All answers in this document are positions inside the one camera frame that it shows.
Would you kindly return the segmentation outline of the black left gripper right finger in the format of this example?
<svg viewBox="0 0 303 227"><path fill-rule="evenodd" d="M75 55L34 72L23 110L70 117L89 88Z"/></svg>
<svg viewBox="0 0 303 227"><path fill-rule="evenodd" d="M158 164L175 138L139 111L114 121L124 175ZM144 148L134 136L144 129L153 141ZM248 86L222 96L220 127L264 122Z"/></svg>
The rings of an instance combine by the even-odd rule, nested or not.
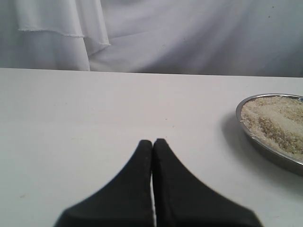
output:
<svg viewBox="0 0 303 227"><path fill-rule="evenodd" d="M260 227L255 213L199 181L164 139L152 152L156 224L159 227Z"/></svg>

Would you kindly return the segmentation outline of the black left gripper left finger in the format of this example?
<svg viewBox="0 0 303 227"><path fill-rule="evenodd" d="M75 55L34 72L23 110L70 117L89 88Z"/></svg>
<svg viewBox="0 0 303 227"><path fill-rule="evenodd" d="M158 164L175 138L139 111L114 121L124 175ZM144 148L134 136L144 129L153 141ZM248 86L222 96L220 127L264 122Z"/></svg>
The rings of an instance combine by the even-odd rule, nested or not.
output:
<svg viewBox="0 0 303 227"><path fill-rule="evenodd" d="M67 208L57 227L152 227L152 143L141 140L123 169L102 189Z"/></svg>

